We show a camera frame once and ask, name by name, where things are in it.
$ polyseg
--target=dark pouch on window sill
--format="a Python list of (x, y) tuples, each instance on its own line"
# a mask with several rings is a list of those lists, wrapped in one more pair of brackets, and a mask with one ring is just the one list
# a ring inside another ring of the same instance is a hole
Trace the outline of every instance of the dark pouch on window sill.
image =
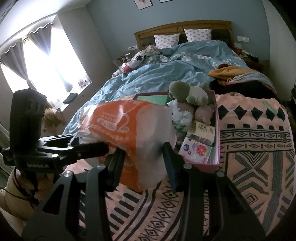
[(78, 96), (77, 93), (73, 94), (73, 93), (70, 93), (68, 98), (64, 100), (64, 104), (70, 104), (75, 98), (76, 96)]

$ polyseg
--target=green and white plush toy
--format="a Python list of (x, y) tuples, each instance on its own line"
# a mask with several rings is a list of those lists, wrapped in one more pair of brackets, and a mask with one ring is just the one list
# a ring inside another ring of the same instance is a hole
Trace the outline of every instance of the green and white plush toy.
[(199, 86), (191, 86), (182, 81), (174, 81), (169, 85), (169, 96), (178, 102), (188, 102), (193, 105), (204, 106), (208, 103), (205, 90), (209, 88), (207, 83)]

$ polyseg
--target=photo frame on window sill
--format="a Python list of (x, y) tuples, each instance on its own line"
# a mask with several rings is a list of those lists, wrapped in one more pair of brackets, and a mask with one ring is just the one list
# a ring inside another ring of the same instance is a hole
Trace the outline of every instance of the photo frame on window sill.
[(152, 6), (151, 0), (134, 0), (134, 1), (139, 10)]

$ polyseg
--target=blue wall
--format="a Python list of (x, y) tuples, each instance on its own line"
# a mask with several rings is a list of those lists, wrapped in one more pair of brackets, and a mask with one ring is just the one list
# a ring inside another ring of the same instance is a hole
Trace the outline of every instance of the blue wall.
[(250, 38), (247, 51), (269, 59), (269, 30), (261, 0), (172, 0), (138, 10), (134, 0), (92, 0), (87, 9), (112, 59), (136, 45), (135, 32), (189, 20), (230, 20), (237, 36)]

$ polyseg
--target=orange and white plastic bag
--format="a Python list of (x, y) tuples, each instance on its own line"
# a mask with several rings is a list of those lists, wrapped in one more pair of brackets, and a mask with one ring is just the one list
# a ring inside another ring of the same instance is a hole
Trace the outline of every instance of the orange and white plastic bag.
[(109, 154), (116, 147), (126, 151), (121, 184), (143, 191), (167, 175), (162, 145), (176, 142), (170, 107), (137, 100), (91, 105), (82, 109), (78, 129), (75, 137), (81, 144), (103, 141)]

